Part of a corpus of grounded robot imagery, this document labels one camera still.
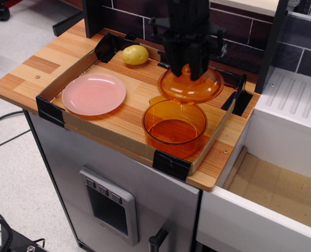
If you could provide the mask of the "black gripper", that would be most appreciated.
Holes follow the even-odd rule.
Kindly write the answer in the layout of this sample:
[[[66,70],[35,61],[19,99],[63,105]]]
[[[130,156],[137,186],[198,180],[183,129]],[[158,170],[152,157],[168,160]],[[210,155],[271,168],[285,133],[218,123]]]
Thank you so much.
[[[182,75],[189,64],[191,80],[198,80],[208,69],[209,54],[223,56],[226,30],[210,21],[209,1],[168,1],[168,16],[149,21],[152,37],[161,42],[172,72]]]

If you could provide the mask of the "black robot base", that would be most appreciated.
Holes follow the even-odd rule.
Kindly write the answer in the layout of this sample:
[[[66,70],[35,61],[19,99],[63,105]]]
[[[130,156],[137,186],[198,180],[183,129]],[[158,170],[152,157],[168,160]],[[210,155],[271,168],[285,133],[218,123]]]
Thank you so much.
[[[0,251],[47,251],[45,239],[30,240],[13,230],[0,214]]]

